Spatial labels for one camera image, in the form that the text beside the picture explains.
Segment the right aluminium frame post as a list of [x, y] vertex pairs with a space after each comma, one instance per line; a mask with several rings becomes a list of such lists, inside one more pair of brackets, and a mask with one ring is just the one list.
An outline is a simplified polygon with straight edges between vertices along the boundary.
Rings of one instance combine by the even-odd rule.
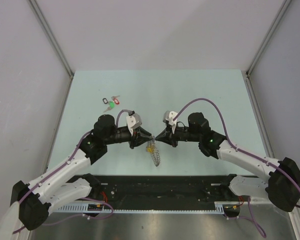
[[272, 21], [269, 29], [267, 30], [259, 48], [257, 49], [257, 52], [255, 53], [251, 63], [249, 64], [247, 70], [245, 71], [246, 76], [249, 78], [251, 74], [253, 73], [257, 63], [261, 59], [262, 55], [264, 54], [267, 46], [269, 45], [272, 37], [274, 36], [275, 32], [277, 31], [278, 27], [280, 26], [283, 18], [285, 17], [285, 14], [287, 13], [292, 0], [284, 0], [282, 5], [280, 6], [277, 14], [275, 15], [274, 20]]

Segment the right aluminium side rail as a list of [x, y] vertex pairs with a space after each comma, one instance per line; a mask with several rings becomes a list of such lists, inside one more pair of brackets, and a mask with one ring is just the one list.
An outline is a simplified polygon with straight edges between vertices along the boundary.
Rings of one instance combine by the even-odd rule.
[[258, 130], [259, 130], [259, 133], [261, 136], [261, 140], [262, 140], [262, 144], [263, 144], [265, 153], [268, 157], [271, 157], [271, 158], [279, 157], [280, 158], [281, 156], [276, 154], [276, 152], [273, 148], [273, 144], [271, 143], [270, 135], [267, 131], [264, 117], [263, 117], [259, 102], [257, 100], [257, 96], [254, 91], [251, 78], [247, 74], [246, 71], [241, 71], [241, 74], [242, 74], [243, 81], [244, 81], [244, 84], [246, 87], [246, 91], [247, 91], [247, 94], [248, 94], [248, 97], [250, 100], [250, 104], [252, 106], [253, 114], [256, 119], [256, 123], [258, 126]]

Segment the key with yellow tag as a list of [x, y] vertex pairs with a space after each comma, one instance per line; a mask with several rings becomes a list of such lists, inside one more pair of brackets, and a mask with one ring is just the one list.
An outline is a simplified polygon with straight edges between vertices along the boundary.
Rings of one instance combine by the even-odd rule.
[[152, 146], [148, 146], [147, 148], [146, 148], [146, 151], [148, 152], [148, 153], [153, 153], [154, 152], [154, 148], [152, 147]]

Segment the front aluminium crossbar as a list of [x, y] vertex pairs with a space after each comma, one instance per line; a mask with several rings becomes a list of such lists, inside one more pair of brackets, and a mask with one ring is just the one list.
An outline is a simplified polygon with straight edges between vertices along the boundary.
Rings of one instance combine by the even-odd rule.
[[261, 198], [256, 196], [250, 196], [250, 202], [253, 204], [271, 204], [268, 198]]

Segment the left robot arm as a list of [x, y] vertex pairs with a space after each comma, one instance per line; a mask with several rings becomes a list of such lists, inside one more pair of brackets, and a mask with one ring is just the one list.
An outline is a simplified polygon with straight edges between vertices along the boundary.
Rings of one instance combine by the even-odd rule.
[[128, 143], [134, 149], [153, 139], [141, 126], [141, 118], [133, 113], [126, 118], [126, 126], [118, 127], [112, 115], [101, 115], [93, 129], [85, 133], [75, 150], [56, 167], [31, 180], [18, 181], [11, 193], [11, 203], [19, 203], [18, 219], [23, 228], [31, 231], [41, 226], [53, 210], [72, 201], [100, 196], [100, 182], [85, 174], [75, 183], [68, 183], [79, 171], [92, 166], [112, 144]]

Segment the key with red tag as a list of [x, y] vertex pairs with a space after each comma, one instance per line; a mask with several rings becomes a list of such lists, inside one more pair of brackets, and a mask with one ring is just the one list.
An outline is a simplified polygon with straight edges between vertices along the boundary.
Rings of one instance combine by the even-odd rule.
[[113, 100], [113, 102], [116, 104], [116, 105], [119, 105], [120, 104], [120, 101], [119, 101], [119, 98], [120, 96], [119, 95], [116, 95], [116, 96], [112, 96], [111, 99]]

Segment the aluminium frame post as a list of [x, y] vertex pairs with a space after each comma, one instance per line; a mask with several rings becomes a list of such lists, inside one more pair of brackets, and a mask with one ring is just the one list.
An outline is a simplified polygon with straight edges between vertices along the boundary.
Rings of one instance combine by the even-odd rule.
[[48, 42], [50, 43], [52, 49], [54, 50], [57, 58], [61, 62], [61, 65], [63, 66], [64, 70], [66, 71], [67, 75], [72, 80], [74, 78], [74, 71], [72, 70], [60, 44], [58, 43], [57, 38], [55, 37], [55, 34], [53, 33], [51, 26], [49, 22], [47, 21], [41, 7], [38, 4], [37, 0], [27, 0], [26, 1], [32, 10], [34, 16], [36, 17], [40, 27], [42, 28]]
[[285, 17], [285, 14], [287, 13], [292, 0], [284, 0], [282, 5], [280, 6], [277, 14], [275, 15], [274, 20], [272, 21], [269, 29], [267, 30], [259, 48], [257, 49], [257, 52], [255, 53], [251, 63], [249, 64], [247, 70], [245, 71], [246, 76], [249, 78], [251, 74], [253, 73], [257, 63], [261, 59], [262, 55], [264, 54], [267, 46], [269, 45], [272, 37], [274, 36], [275, 32], [277, 31], [278, 27], [280, 26], [283, 18]]

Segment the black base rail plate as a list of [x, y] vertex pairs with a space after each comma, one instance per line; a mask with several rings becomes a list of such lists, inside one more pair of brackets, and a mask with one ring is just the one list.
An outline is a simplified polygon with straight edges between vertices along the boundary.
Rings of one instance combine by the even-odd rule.
[[215, 203], [239, 204], [248, 197], [232, 193], [230, 176], [118, 176], [96, 175], [88, 197], [105, 200], [115, 210], [203, 211]]

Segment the key with light-green tag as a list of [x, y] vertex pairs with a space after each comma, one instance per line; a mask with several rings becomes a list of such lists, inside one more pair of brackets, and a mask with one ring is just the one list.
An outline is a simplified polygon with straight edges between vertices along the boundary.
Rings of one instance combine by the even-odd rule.
[[108, 104], [108, 107], [106, 108], [106, 110], [103, 111], [104, 113], [112, 110], [115, 107], [115, 103], [113, 101], [109, 101], [107, 104]]

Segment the left aluminium frame post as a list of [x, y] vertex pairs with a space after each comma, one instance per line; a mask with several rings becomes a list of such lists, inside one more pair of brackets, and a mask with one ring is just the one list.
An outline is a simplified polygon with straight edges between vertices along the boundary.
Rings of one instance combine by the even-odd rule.
[[50, 43], [52, 49], [54, 50], [57, 58], [61, 62], [61, 65], [63, 66], [64, 70], [66, 71], [67, 75], [72, 80], [74, 78], [74, 71], [72, 70], [60, 44], [58, 43], [57, 38], [55, 37], [55, 34], [53, 33], [51, 26], [49, 22], [47, 21], [41, 7], [38, 4], [37, 0], [27, 0], [26, 1], [32, 10], [34, 16], [36, 17], [40, 27], [42, 28], [48, 42]]

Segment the metal disc with keyrings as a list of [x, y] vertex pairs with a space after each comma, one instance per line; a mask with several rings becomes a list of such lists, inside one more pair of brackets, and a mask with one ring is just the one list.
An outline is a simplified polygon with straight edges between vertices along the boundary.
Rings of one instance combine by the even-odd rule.
[[153, 136], [153, 140], [150, 141], [150, 142], [147, 142], [147, 145], [146, 145], [146, 148], [147, 147], [153, 147], [154, 148], [154, 152], [153, 153], [149, 153], [150, 156], [151, 156], [151, 159], [152, 159], [152, 162], [154, 163], [154, 166], [155, 167], [158, 167], [161, 163], [161, 157], [160, 157], [160, 152], [159, 152], [159, 149], [156, 145], [156, 140], [155, 140], [155, 137]]

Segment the key with black tag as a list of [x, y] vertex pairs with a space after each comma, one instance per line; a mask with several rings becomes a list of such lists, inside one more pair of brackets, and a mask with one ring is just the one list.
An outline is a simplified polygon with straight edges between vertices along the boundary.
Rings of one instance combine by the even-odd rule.
[[107, 100], [106, 98], [103, 98], [103, 99], [102, 99], [102, 102], [103, 102], [104, 104], [108, 104], [108, 103], [109, 103], [108, 100]]

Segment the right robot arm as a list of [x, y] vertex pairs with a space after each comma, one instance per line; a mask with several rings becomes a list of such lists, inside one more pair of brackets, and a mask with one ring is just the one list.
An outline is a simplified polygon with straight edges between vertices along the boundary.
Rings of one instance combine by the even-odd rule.
[[156, 136], [156, 141], [174, 148], [179, 142], [196, 142], [206, 157], [235, 164], [261, 179], [265, 184], [266, 198], [277, 208], [291, 212], [298, 206], [300, 169], [294, 160], [262, 157], [234, 145], [225, 135], [212, 130], [201, 112], [190, 114], [187, 126], [178, 126], [172, 120], [176, 112], [167, 114], [165, 129]]

